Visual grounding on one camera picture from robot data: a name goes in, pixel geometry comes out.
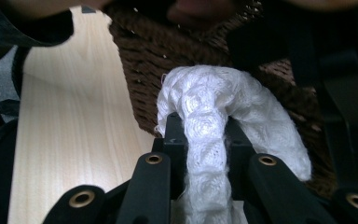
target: black sleeve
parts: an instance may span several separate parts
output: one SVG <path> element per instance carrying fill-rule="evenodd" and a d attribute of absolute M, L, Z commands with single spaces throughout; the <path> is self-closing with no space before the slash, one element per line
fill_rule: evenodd
<path fill-rule="evenodd" d="M 0 10 L 0 46 L 56 46 L 73 33 L 72 13 L 69 10 L 25 24 L 13 24 Z"/>

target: wicker basket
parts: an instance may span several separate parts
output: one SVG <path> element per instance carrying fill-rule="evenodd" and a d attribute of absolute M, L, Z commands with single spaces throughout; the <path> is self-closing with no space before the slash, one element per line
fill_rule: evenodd
<path fill-rule="evenodd" d="M 241 13 L 208 32 L 190 32 L 151 16 L 144 6 L 114 3 L 105 9 L 118 46 L 128 84 L 133 114 L 139 127 L 158 136 L 156 101 L 164 74 L 184 65 L 232 66 L 226 35 L 262 16 L 260 2 L 243 5 Z M 249 71 L 277 97 L 296 123 L 313 163 L 309 189 L 329 198 L 336 187 L 332 163 L 324 140 L 323 123 L 315 92 L 294 82 L 288 60 L 264 64 Z"/>

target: finger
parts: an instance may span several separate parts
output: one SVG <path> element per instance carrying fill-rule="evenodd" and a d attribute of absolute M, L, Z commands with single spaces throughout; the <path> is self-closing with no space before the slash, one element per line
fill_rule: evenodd
<path fill-rule="evenodd" d="M 358 6 L 358 0 L 285 0 L 299 7 L 316 11 L 337 11 Z"/>
<path fill-rule="evenodd" d="M 210 28 L 234 12 L 231 0 L 177 0 L 167 18 L 190 28 Z"/>
<path fill-rule="evenodd" d="M 195 30 L 203 31 L 203 30 L 208 30 L 215 25 L 214 21 L 190 16 L 178 10 L 176 7 L 173 7 L 168 11 L 167 18 L 170 21 L 177 23 L 181 27 L 187 29 L 195 29 Z"/>

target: light wood surface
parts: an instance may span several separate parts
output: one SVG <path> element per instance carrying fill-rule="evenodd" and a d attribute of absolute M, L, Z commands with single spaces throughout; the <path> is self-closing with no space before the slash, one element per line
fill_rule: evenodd
<path fill-rule="evenodd" d="M 9 223 L 42 223 L 69 189 L 131 178 L 153 136 L 138 128 L 108 17 L 74 8 L 75 34 L 26 65 Z"/>

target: hand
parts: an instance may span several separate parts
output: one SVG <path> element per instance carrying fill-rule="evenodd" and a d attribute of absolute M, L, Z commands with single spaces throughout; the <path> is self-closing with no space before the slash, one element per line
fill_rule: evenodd
<path fill-rule="evenodd" d="M 358 6 L 358 0 L 285 0 L 299 7 L 316 11 L 337 11 Z"/>
<path fill-rule="evenodd" d="M 177 0 L 168 13 L 168 20 L 181 26 L 206 30 L 235 12 L 232 0 Z"/>
<path fill-rule="evenodd" d="M 97 10 L 102 10 L 103 7 L 110 2 L 112 2 L 112 0 L 80 0 L 79 5 L 91 7 Z"/>
<path fill-rule="evenodd" d="M 232 16 L 235 1 L 245 0 L 176 0 L 167 18 L 190 29 L 206 30 Z M 316 11 L 335 11 L 358 6 L 358 0 L 283 0 Z"/>

